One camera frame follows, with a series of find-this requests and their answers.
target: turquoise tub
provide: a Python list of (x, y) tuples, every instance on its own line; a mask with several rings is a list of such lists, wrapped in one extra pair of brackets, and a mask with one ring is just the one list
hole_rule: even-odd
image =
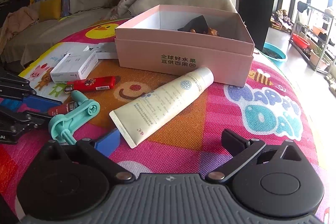
[(273, 58), (271, 56), (268, 56), (267, 54), (265, 54), (268, 59), (270, 59), (278, 68), (280, 68), (280, 66), (287, 61), (287, 55), (281, 50), (279, 49), (278, 47), (270, 44), (270, 43), (267, 43), (265, 42), (264, 44), (264, 49), (267, 48), (273, 52), (275, 52), (276, 54), (278, 54), (280, 56), (280, 58)]

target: red lighter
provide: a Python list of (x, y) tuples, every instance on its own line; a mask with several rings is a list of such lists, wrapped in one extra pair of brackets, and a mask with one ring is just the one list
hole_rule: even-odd
[(79, 90), (80, 92), (89, 92), (95, 90), (109, 90), (116, 84), (115, 76), (91, 78), (76, 80), (68, 82), (64, 91), (66, 94), (71, 93), (73, 90)]

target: white tube cap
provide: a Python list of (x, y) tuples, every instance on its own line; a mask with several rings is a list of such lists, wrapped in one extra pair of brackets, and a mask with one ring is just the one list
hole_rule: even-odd
[(207, 88), (213, 83), (213, 74), (211, 70), (209, 70), (207, 67), (198, 68), (197, 70), (194, 70), (194, 72), (196, 72), (200, 77), (202, 77), (205, 83), (205, 88)]

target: blue circular logo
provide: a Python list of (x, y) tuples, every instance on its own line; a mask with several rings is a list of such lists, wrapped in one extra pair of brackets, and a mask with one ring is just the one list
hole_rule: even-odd
[(181, 88), (183, 88), (184, 90), (188, 90), (191, 88), (191, 82), (188, 80), (183, 80), (180, 85)]

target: pink box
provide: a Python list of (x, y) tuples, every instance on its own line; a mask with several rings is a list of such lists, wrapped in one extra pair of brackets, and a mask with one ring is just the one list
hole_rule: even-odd
[[(203, 15), (223, 37), (181, 32)], [(121, 67), (184, 75), (208, 67), (215, 82), (244, 86), (254, 43), (237, 13), (191, 6), (158, 5), (115, 29)]]

